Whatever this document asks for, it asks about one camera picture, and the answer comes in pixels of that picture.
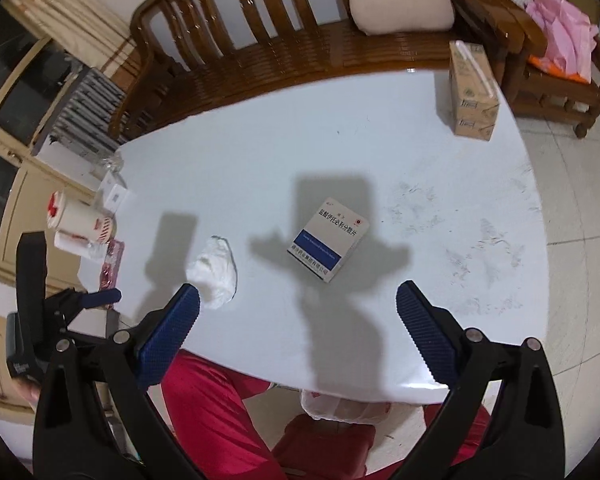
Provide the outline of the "person's left hand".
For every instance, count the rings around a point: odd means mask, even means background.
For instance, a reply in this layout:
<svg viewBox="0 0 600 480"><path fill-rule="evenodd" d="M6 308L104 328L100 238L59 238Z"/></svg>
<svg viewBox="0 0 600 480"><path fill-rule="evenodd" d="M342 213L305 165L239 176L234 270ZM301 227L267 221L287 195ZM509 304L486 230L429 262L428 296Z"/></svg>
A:
<svg viewBox="0 0 600 480"><path fill-rule="evenodd" d="M32 410L35 411L38 407L38 400L40 400L40 385L27 377L12 378L12 383L18 394L30 405Z"/></svg>

